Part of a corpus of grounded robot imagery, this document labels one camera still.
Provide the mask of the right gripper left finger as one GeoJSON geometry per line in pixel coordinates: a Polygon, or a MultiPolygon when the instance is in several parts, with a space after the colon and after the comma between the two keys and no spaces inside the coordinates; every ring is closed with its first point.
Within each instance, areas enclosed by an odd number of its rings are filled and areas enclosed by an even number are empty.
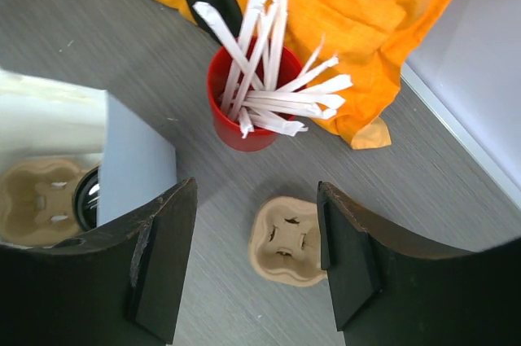
{"type": "Polygon", "coordinates": [[[171,344],[197,189],[186,179],[53,247],[2,245],[2,344],[171,344]]]}

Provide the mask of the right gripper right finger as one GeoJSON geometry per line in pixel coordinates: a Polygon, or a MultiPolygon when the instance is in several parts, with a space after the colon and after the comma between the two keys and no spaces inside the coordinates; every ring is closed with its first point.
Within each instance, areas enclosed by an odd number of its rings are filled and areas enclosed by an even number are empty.
{"type": "Polygon", "coordinates": [[[520,241],[470,252],[320,182],[321,267],[347,345],[517,345],[520,241]]]}

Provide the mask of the single black cup lid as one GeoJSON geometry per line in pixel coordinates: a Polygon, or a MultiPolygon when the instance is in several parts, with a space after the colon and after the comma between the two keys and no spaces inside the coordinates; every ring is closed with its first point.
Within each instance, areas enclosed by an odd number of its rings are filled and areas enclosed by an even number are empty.
{"type": "Polygon", "coordinates": [[[79,181],[72,197],[74,216],[83,231],[97,227],[99,198],[99,168],[95,167],[79,181]]]}

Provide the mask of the light blue paper bag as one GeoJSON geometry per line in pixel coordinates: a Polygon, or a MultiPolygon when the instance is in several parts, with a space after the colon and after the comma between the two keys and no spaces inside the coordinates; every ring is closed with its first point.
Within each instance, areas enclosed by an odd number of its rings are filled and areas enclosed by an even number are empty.
{"type": "Polygon", "coordinates": [[[109,92],[2,71],[1,176],[44,158],[99,168],[97,227],[177,183],[174,146],[109,92]]]}

